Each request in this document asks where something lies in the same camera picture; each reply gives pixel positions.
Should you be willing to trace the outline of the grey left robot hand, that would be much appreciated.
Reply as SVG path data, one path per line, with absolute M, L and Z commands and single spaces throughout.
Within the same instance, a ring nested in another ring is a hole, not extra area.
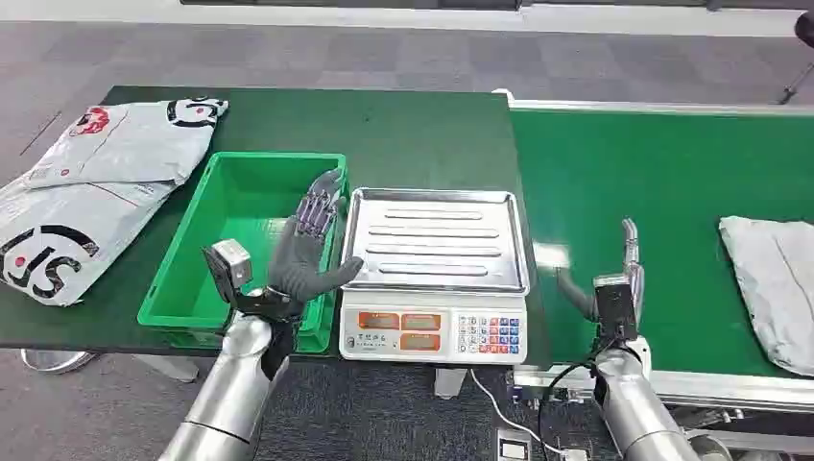
M 337 217 L 342 170 L 319 175 L 300 199 L 275 244 L 267 285 L 290 299 L 307 303 L 345 285 L 358 275 L 364 261 L 353 256 L 335 269 L 320 270 L 325 237 Z

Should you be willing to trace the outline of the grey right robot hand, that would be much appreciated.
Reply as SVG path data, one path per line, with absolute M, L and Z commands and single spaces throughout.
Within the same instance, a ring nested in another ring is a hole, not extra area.
M 640 324 L 644 305 L 645 271 L 639 260 L 638 229 L 634 220 L 626 217 L 622 220 L 625 232 L 625 251 L 622 273 L 628 279 L 634 304 L 634 319 Z M 599 322 L 599 311 L 592 296 L 586 294 L 571 277 L 570 270 L 556 270 L 557 285 L 561 293 L 577 308 L 581 315 L 592 323 Z

